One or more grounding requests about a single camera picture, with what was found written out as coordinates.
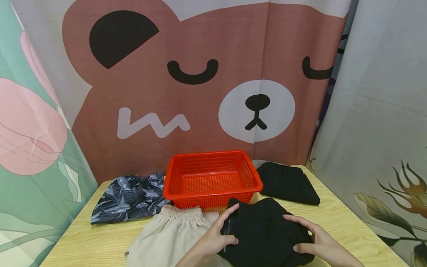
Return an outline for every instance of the closed eye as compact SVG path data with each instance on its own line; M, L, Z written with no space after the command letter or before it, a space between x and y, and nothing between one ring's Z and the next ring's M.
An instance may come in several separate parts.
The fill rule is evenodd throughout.
M302 72L304 72L304 75L309 79L313 79L313 80L329 79L332 74L332 68L333 66L326 70L315 70L315 69L312 69L310 66L309 56L306 56L302 60Z
M179 63L176 61L169 61L167 63L167 70L169 74L177 80L178 82L182 82L190 85L198 85L211 80L218 71L218 61L215 59L211 59L206 64L206 69L202 73L199 74L187 74L181 71L179 67Z

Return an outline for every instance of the person's left hand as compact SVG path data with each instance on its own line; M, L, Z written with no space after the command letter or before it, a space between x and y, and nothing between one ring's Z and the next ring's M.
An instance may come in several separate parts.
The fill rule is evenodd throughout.
M203 255L212 255L217 254L227 245L237 245L239 241L234 235L222 235L220 231L224 226L225 220L238 208L239 204L236 204L226 209L199 241L197 241L194 248L199 249L199 252Z
M237 245L239 241L234 235L222 235L220 231L224 226L225 220L238 208L239 204L236 204L226 209L175 267L205 266L210 261L210 258L225 246Z

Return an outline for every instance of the bear ear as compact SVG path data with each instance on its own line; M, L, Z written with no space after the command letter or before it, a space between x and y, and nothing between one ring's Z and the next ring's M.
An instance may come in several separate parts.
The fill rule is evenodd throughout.
M175 13L162 0L77 0L64 16L68 58L89 84L172 24Z

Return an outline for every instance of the cartoon bear face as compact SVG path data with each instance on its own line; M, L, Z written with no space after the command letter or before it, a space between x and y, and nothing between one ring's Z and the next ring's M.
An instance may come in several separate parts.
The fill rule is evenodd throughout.
M184 21L161 0L77 0L63 39L93 87L73 132L98 182L178 153L305 164L345 19L258 3Z

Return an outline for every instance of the fabric backdrop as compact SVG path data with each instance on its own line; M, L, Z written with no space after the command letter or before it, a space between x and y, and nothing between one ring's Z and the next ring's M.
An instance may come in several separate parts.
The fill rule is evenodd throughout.
M0 36L0 266L36 267L97 184L5 0Z
M304 164L350 0L13 4L102 182L178 153Z
M427 266L426 10L359 1L307 165L413 267Z

